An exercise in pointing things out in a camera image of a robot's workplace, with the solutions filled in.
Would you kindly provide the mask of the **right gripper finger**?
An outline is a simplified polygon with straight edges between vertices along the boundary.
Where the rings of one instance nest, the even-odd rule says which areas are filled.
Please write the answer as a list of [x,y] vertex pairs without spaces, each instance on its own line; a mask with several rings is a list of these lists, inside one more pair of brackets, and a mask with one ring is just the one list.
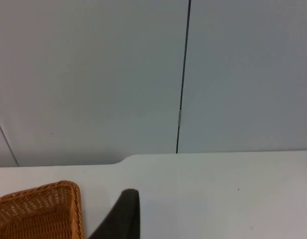
[[140,239],[141,211],[138,190],[122,191],[115,205],[89,238]]

